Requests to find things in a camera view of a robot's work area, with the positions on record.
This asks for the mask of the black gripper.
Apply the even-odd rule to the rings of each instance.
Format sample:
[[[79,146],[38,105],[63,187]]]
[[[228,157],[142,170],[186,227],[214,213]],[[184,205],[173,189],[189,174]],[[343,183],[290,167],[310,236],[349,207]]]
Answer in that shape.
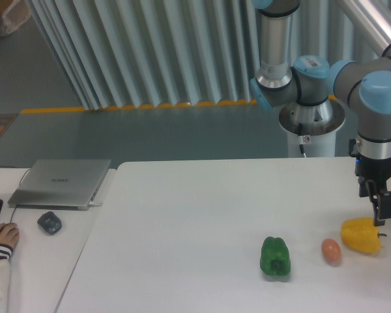
[[[391,219],[391,191],[386,185],[391,178],[391,140],[353,138],[349,140],[348,152],[356,159],[358,194],[361,198],[369,197],[373,206],[373,225],[384,226],[385,220]]]

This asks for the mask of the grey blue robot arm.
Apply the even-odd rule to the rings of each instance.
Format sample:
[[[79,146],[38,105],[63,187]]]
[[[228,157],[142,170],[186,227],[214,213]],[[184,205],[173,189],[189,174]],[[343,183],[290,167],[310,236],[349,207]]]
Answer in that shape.
[[[329,65],[316,55],[289,63],[293,14],[298,1],[254,1],[261,17],[260,67],[251,90],[264,109],[283,106],[280,124],[298,137],[337,131],[348,106],[358,117],[358,136],[349,142],[356,160],[359,195],[373,206],[373,223],[391,218],[391,12],[380,1],[340,1],[342,11],[363,33],[377,59],[341,60]]]

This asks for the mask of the person's hand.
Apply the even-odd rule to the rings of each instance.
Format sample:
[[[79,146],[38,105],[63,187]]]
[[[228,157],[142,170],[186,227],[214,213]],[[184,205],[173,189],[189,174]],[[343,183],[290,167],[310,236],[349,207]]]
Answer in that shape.
[[[20,239],[20,231],[16,223],[0,224],[0,246],[14,250]]]

